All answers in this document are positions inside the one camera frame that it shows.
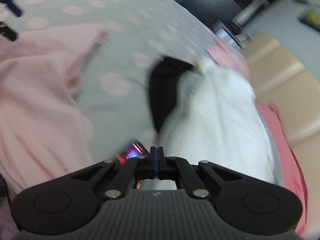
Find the white cloth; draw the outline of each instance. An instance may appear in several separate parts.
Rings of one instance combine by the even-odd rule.
[[[184,102],[178,102],[184,117],[173,129],[166,124],[172,122],[168,118],[160,132],[165,155],[190,164],[209,160],[274,183],[271,143],[251,85],[233,69],[207,57],[199,60],[198,68],[203,78]]]

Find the metal pin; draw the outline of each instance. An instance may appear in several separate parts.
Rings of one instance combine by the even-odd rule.
[[[110,190],[107,190],[104,194],[108,198],[118,198],[120,197],[121,192],[117,189],[110,189]]]
[[[203,188],[199,188],[193,191],[193,195],[199,198],[204,198],[209,195],[209,191]]]

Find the white wall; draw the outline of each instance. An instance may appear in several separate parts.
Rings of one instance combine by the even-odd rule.
[[[309,0],[320,4],[320,0]],[[244,32],[252,36],[267,31],[289,49],[320,82],[320,32],[297,20],[305,5],[278,0],[258,15]]]

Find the ribbed grip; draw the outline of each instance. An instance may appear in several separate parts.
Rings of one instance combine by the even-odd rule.
[[[131,190],[106,201],[84,227],[59,236],[22,231],[15,240],[299,240],[292,230],[277,236],[255,236],[224,222],[210,202],[190,198],[184,190]]]

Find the bed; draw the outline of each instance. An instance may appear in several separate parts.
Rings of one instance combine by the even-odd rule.
[[[25,15],[16,19],[1,8],[0,20],[18,32],[78,23],[101,23],[107,29],[108,41],[85,66],[83,88],[76,96],[80,110],[92,123],[90,151],[95,162],[113,158],[132,138],[147,149],[155,145],[147,99],[150,68],[162,54],[194,62],[207,54],[216,38],[173,0],[16,2]],[[319,83],[267,33],[255,38],[242,54],[251,68],[258,102],[273,101],[279,108],[288,144],[308,186],[306,237],[318,237]]]

